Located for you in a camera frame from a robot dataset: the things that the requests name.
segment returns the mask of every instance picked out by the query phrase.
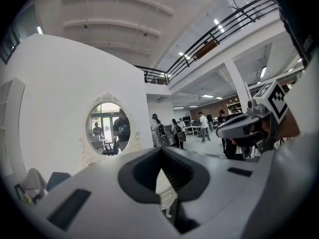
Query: gray chair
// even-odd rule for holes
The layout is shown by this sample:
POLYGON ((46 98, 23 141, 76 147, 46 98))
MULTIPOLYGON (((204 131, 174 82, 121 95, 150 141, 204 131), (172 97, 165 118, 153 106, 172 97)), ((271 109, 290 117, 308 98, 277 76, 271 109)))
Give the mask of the gray chair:
POLYGON ((46 190, 50 192, 54 187, 70 177, 71 175, 68 173, 53 172, 46 186, 46 190))

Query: chair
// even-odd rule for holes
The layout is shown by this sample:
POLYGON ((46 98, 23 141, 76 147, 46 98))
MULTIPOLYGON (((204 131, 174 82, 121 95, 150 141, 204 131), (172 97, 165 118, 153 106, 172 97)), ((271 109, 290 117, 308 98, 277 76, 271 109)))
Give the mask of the chair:
POLYGON ((32 203, 35 205, 37 200, 44 197, 45 188, 46 182, 39 171, 35 168, 31 168, 28 171, 26 178, 14 186, 15 192, 20 200, 22 200, 21 197, 28 195, 31 198, 32 203))
POLYGON ((70 177, 71 175, 68 173, 53 172, 46 186, 46 190, 50 192, 53 188, 70 177))

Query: glass door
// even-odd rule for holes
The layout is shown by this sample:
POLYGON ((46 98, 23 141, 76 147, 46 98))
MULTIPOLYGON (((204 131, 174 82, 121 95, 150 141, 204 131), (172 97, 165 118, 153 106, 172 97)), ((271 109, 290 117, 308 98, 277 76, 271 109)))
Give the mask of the glass door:
POLYGON ((113 132, 110 117, 103 117, 103 130, 105 140, 109 143, 113 142, 113 132))

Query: white column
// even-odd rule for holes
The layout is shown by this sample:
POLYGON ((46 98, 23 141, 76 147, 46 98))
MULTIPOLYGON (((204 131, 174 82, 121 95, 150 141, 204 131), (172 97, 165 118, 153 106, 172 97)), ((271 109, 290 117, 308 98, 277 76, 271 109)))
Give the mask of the white column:
POLYGON ((240 76, 240 73, 234 63, 234 61, 232 59, 228 59, 225 61, 225 66, 228 69, 229 75, 231 77, 231 79, 233 80, 233 83, 235 85, 239 100, 240 100, 240 104, 241 104, 241 108, 243 113, 245 113, 247 111, 247 104, 249 101, 249 96, 248 93, 246 91, 246 87, 244 84, 243 79, 240 76))

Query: person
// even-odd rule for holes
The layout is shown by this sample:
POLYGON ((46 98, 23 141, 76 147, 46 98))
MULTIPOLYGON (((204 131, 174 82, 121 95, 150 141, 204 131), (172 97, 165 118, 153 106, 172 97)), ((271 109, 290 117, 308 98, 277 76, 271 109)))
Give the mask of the person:
POLYGON ((128 145, 131 135, 130 121, 125 112, 120 109, 119 118, 114 121, 113 136, 119 138, 119 145, 121 151, 123 151, 128 145))
POLYGON ((208 120, 207 118, 203 115, 202 112, 198 113, 200 116, 199 121, 201 122, 201 130, 203 131, 203 139, 202 139, 202 143, 205 143, 205 139, 206 139, 206 135, 207 135, 207 139, 210 141, 210 135, 209 135, 209 129, 208 129, 208 120))
MULTIPOLYGON (((221 109, 219 111, 219 116, 218 116, 218 126, 222 125, 223 123, 226 122, 226 116, 225 116, 225 112, 223 109, 221 109)), ((225 153, 225 145, 226 145, 226 141, 224 138, 221 139, 221 142, 223 143, 223 152, 225 153)))
POLYGON ((152 137, 155 139, 156 146, 161 147, 160 143, 160 137, 158 136, 158 125, 161 124, 160 120, 158 119, 157 114, 152 115, 152 125, 151 125, 151 132, 152 132, 152 137))
POLYGON ((99 124, 95 122, 94 126, 95 128, 93 128, 93 134, 103 136, 103 130, 99 127, 99 124))
POLYGON ((208 123, 209 123, 209 126, 210 126, 210 130, 212 130, 213 133, 214 133, 213 117, 212 117, 210 112, 208 112, 208 114, 207 114, 207 120, 208 120, 208 123))
POLYGON ((183 121, 182 118, 179 118, 179 127, 181 128, 181 131, 183 132, 184 136, 185 136, 185 141, 186 141, 186 134, 185 134, 185 122, 183 121))
POLYGON ((171 125, 171 130, 174 132, 174 135, 175 135, 175 142, 176 142, 176 147, 177 148, 181 148, 181 149, 184 149, 184 145, 183 145, 183 142, 182 141, 179 141, 179 138, 177 136, 177 133, 180 129, 180 126, 177 124, 176 120, 175 119, 172 119, 172 125, 171 125))

